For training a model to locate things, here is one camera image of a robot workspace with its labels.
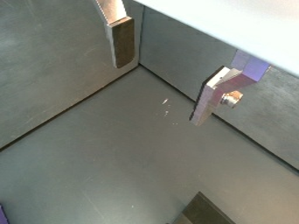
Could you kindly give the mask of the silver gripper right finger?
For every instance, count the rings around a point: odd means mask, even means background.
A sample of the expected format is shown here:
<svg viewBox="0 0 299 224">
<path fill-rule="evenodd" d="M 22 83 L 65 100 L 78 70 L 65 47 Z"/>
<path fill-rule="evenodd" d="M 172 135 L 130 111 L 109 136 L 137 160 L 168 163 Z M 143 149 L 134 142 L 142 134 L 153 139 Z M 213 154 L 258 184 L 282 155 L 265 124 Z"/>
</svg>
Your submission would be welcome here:
<svg viewBox="0 0 299 224">
<path fill-rule="evenodd" d="M 237 50 L 232 67 L 222 66 L 202 84 L 192 122 L 202 125 L 220 105 L 236 108 L 244 97 L 240 90 L 258 83 L 269 68 L 269 62 Z"/>
</svg>

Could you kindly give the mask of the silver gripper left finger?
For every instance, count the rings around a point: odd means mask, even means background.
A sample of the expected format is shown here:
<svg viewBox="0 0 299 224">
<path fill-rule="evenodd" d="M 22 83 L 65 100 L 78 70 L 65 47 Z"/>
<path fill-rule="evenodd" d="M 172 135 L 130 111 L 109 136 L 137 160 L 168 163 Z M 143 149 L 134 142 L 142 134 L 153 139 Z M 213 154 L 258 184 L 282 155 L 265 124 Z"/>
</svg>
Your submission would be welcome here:
<svg viewBox="0 0 299 224">
<path fill-rule="evenodd" d="M 123 0 L 94 0 L 106 25 L 113 62 L 125 67 L 135 58 L 135 20 L 127 15 Z"/>
</svg>

